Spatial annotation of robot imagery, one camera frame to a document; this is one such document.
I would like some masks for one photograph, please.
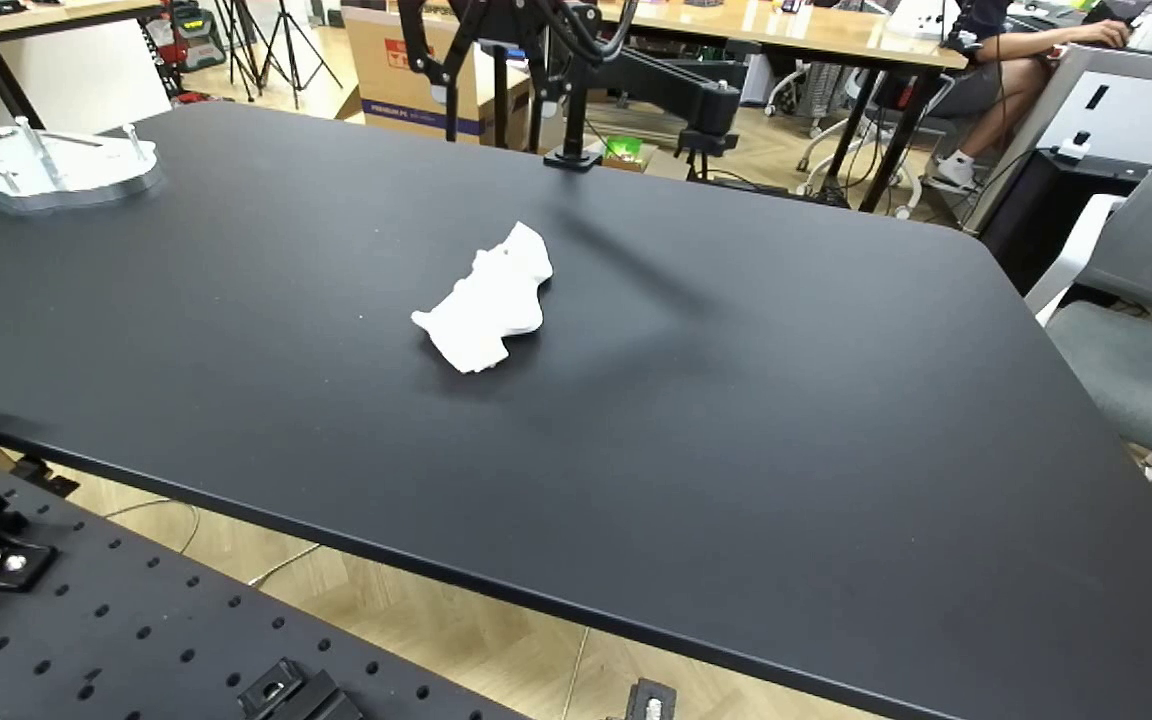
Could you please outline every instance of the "box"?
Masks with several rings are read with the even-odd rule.
[[[426,12],[426,40],[436,58],[449,56],[455,17]],[[343,9],[343,33],[361,74],[361,110],[369,127],[395,127],[410,136],[444,138],[444,86],[410,69],[410,45],[395,12]],[[461,138],[498,143],[491,104],[491,56],[481,46],[466,56],[455,131]],[[525,149],[527,136],[527,80],[507,71],[507,149]]]

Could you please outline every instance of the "desk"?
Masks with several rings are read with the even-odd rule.
[[[686,0],[639,0],[636,29],[676,33],[676,37],[706,37],[706,40],[744,40],[765,46],[794,46],[799,56],[822,56],[833,63],[865,63],[865,86],[856,96],[856,106],[849,116],[849,127],[842,136],[835,159],[823,174],[823,187],[835,182],[843,167],[843,152],[854,143],[854,131],[860,125],[860,110],[868,106],[868,96],[876,86],[876,74],[885,69],[909,69],[921,74],[921,84],[935,80],[935,71],[960,71],[970,58],[953,46],[940,46],[935,40],[921,40],[909,29],[900,29],[890,17],[871,12],[842,12],[842,9],[812,9],[806,4],[798,17],[780,12],[777,0],[726,0],[717,9],[691,9]],[[893,143],[876,167],[876,180],[868,182],[860,208],[871,210],[890,180],[900,163],[900,152],[924,110],[930,93],[917,93],[921,98],[906,106]]]
[[[1152,717],[1152,489],[976,240],[223,104],[146,136],[155,197],[0,219],[0,441],[876,713]],[[511,219],[550,325],[455,375],[410,311]]]
[[[27,12],[0,17],[0,40],[49,37],[49,33],[70,33],[70,29],[88,29],[88,24],[117,24],[117,18],[160,12],[160,9],[166,9],[160,0],[82,0],[64,9],[33,4]]]

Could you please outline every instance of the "floor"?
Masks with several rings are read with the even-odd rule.
[[[349,86],[353,58],[343,33],[313,37],[325,45],[325,56]],[[223,74],[223,69],[193,71],[190,86],[242,98],[242,86]],[[295,106],[292,93],[275,84],[260,96],[260,104],[308,116],[335,116],[343,86],[335,86],[331,80],[315,80]],[[639,125],[655,127],[661,116],[605,104],[591,110],[591,125],[598,131],[624,131]],[[786,120],[770,120],[756,106],[739,110],[739,136],[744,143],[717,163],[717,174],[780,187],[799,180],[794,170],[794,159],[806,152],[806,136],[794,136]],[[679,174],[679,163],[661,152],[661,159],[652,159],[652,174]],[[72,497],[82,509],[111,517],[117,522],[146,533],[172,550],[249,579],[269,594],[279,594],[327,622],[341,622],[395,655],[429,665],[449,679],[461,679],[525,717],[624,717],[628,688],[639,677],[674,682],[679,693],[679,717],[690,720],[865,717],[794,688],[747,679],[608,633],[591,633],[477,591],[341,556],[331,547],[315,547],[123,482],[82,472],[70,475],[82,481],[82,493]]]

